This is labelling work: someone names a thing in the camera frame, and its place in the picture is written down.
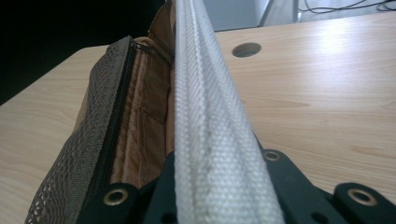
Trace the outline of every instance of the bag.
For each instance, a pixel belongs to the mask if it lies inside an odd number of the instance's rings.
[[[123,210],[111,205],[150,195],[173,150],[175,187],[169,194],[176,194],[177,211],[156,221],[283,223],[201,0],[178,1],[176,20],[175,5],[167,1],[148,37],[125,37],[107,48],[92,69],[75,130],[26,223],[86,223],[93,219],[85,211],[101,217],[101,209],[123,219]],[[122,184],[131,191],[97,197]],[[110,206],[96,209],[99,203]]]
[[[39,187],[27,223],[75,223],[102,187],[138,189],[160,175],[174,150],[172,2],[148,37],[110,45],[91,71],[75,130]]]

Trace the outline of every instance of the cable hole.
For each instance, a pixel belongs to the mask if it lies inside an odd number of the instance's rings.
[[[238,58],[246,58],[257,54],[262,46],[257,43],[246,43],[233,49],[233,56]]]

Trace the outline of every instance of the black plastic piece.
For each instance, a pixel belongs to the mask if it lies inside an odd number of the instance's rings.
[[[324,191],[323,189],[317,188],[317,190],[325,197],[325,199],[331,203],[332,202],[332,194],[330,194],[327,191]]]
[[[347,223],[282,152],[262,149],[286,223]]]
[[[114,192],[112,190],[122,190],[123,192]],[[126,199],[122,201],[123,195],[126,194]],[[110,202],[120,202],[119,204],[109,205],[106,204],[105,198]],[[78,218],[78,224],[85,223],[103,223],[103,224],[117,224],[128,223],[134,219],[137,208],[138,190],[128,184],[113,184],[109,187],[100,190],[88,203],[87,206],[81,211]]]
[[[361,184],[338,185],[332,202],[349,223],[396,223],[396,206],[374,189]]]
[[[157,183],[143,223],[177,223],[175,193],[175,155],[170,153]]]

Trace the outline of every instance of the metal grommet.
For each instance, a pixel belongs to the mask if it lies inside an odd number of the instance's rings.
[[[279,161],[280,156],[276,152],[268,151],[264,152],[264,158],[268,161]]]
[[[367,206],[377,205],[375,197],[362,189],[349,189],[347,195],[357,203]]]
[[[126,189],[113,189],[109,191],[103,202],[107,205],[114,206],[123,203],[128,198],[128,191]]]

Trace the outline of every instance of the wood grain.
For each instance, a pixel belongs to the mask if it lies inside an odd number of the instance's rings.
[[[78,51],[0,107],[0,223],[23,223],[105,49]]]
[[[396,203],[396,14],[218,34],[248,117],[318,187],[356,181]],[[249,58],[231,52],[257,42]],[[73,130],[94,63],[82,49],[0,107],[0,223],[22,223]]]
[[[396,203],[396,13],[218,34],[264,147],[318,187],[345,182]],[[262,50],[232,55],[248,42]]]

